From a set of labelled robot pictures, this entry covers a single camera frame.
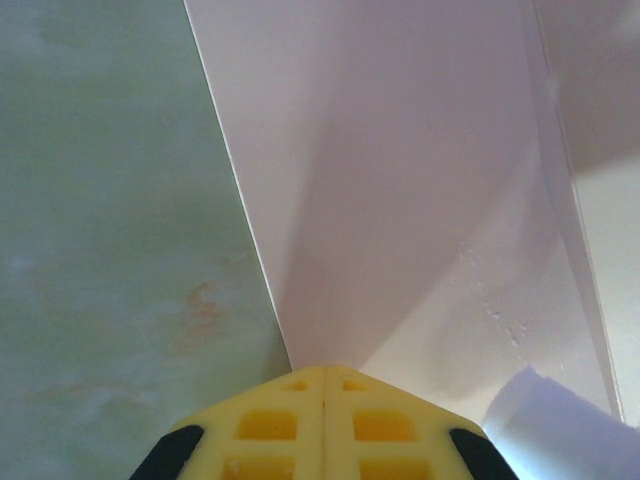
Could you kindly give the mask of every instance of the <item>table surface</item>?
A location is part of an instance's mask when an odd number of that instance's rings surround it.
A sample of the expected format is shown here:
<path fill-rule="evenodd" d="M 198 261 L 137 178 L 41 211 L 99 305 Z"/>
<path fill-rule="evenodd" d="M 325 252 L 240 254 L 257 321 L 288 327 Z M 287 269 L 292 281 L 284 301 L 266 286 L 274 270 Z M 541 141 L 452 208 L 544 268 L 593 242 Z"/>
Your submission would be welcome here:
<path fill-rule="evenodd" d="M 4 2 L 0 477 L 127 478 L 289 370 L 181 2 Z"/>

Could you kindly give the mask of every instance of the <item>yellow plastic object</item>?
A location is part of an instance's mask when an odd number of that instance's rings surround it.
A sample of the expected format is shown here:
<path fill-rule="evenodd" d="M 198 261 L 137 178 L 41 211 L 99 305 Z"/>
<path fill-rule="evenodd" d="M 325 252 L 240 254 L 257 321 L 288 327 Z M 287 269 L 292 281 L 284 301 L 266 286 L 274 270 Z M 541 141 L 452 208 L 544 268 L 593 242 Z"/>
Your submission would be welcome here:
<path fill-rule="evenodd" d="M 185 418 L 132 480 L 513 480 L 473 422 L 345 367 L 312 367 Z"/>

